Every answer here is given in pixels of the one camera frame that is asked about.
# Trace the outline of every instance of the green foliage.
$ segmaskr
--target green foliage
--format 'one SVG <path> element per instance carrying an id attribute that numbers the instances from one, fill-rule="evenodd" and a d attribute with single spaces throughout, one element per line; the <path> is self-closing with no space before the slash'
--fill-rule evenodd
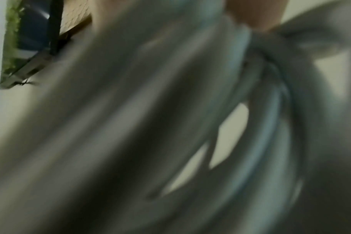
<path id="1" fill-rule="evenodd" d="M 6 33 L 3 44 L 2 76 L 1 82 L 7 77 L 7 71 L 14 68 L 14 57 L 18 43 L 18 32 L 20 27 L 21 0 L 7 1 L 6 11 Z"/>

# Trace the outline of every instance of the skin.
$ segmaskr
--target skin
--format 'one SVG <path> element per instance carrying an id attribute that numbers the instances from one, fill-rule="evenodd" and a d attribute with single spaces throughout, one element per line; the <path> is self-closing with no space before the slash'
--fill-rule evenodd
<path id="1" fill-rule="evenodd" d="M 130 0 L 89 0 L 93 26 L 104 27 L 110 16 Z M 226 11 L 237 21 L 257 30 L 269 30 L 280 23 L 288 0 L 227 0 Z"/>

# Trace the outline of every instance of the hose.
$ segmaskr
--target hose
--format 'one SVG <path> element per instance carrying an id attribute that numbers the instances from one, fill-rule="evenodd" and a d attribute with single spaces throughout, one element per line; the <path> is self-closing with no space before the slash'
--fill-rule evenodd
<path id="1" fill-rule="evenodd" d="M 0 147 L 0 234 L 272 232 L 344 108 L 313 58 L 351 46 L 348 8 L 261 33 L 223 15 L 222 1 L 135 1 Z M 246 130 L 210 168 L 240 103 Z M 196 175 L 164 194 L 205 142 Z"/>

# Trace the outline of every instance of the woven surface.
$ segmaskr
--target woven surface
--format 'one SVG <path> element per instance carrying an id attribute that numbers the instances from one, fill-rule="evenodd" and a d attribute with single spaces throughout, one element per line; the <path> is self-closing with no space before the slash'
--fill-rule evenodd
<path id="1" fill-rule="evenodd" d="M 60 34 L 67 32 L 90 16 L 88 0 L 65 0 Z"/>

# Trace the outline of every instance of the gray cable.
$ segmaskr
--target gray cable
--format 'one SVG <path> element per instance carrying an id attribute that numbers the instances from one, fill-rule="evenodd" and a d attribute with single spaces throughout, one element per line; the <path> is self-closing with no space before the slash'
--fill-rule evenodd
<path id="1" fill-rule="evenodd" d="M 0 234 L 273 230 L 342 108 L 310 56 L 351 36 L 309 21 L 348 4 L 263 34 L 223 16 L 222 1 L 136 1 L 1 146 Z M 220 124 L 244 101 L 245 132 L 209 169 Z M 205 142 L 196 176 L 162 195 Z"/>

